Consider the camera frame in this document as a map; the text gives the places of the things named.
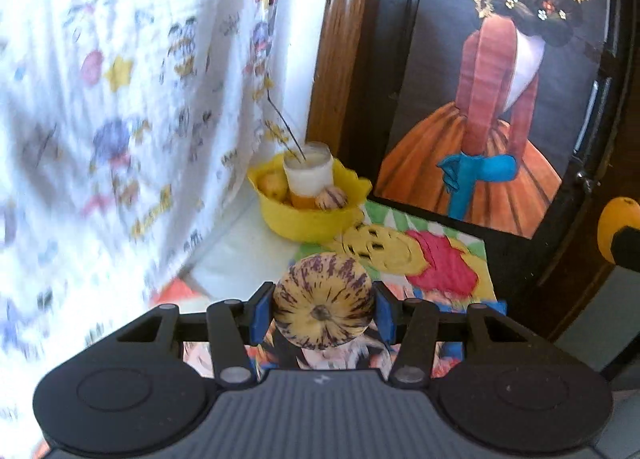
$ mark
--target ribbed gray surface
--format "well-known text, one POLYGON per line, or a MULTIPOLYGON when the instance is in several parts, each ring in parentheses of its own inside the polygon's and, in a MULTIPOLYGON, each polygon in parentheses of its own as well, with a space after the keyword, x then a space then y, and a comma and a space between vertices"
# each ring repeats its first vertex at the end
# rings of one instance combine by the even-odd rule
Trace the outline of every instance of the ribbed gray surface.
MULTIPOLYGON (((424 394, 385 385, 376 371, 271 371, 227 392, 191 435, 154 459, 505 459, 443 423, 424 394)), ((74 459, 55 451, 48 459, 74 459)), ((583 450, 564 459, 597 459, 583 450)))

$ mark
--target white cup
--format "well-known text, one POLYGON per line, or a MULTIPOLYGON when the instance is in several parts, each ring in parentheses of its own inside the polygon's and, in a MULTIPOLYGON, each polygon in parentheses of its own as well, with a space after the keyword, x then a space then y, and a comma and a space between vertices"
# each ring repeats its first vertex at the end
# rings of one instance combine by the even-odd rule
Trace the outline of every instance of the white cup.
POLYGON ((334 158, 322 143, 306 143, 302 151, 304 157, 299 153, 285 154, 284 171, 293 206, 310 209, 315 207, 316 196, 334 184, 334 158))

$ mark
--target pepino melon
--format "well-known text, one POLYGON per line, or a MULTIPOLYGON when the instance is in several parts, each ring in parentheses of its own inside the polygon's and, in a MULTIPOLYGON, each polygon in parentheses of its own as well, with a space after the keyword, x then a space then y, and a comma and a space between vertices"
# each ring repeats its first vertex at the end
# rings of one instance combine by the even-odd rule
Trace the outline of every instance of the pepino melon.
POLYGON ((289 268, 273 293, 276 327, 294 345, 323 350, 364 333, 374 293, 362 264, 347 255, 319 253, 289 268))

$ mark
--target white curtain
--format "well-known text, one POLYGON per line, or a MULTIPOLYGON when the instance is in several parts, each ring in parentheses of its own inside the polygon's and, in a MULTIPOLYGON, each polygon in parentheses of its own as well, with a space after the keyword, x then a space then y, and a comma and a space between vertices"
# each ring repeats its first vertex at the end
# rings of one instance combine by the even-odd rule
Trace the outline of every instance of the white curtain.
POLYGON ((146 309, 283 127, 276 3, 0 0, 0 456, 30 454, 38 380, 146 309))

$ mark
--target yellow bowl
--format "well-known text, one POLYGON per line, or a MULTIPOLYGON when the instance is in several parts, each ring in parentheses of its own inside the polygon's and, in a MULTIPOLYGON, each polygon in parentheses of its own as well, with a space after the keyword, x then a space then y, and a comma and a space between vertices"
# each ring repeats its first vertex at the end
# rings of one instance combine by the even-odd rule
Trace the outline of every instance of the yellow bowl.
POLYGON ((296 210, 293 206, 268 198, 258 190, 260 175, 282 168, 284 155, 278 154, 269 162, 249 169, 248 177, 258 193, 262 218, 281 237, 299 243, 325 243, 363 219, 359 206, 367 200, 371 181, 358 178, 334 159, 334 184, 348 197, 347 206, 340 210, 296 210))

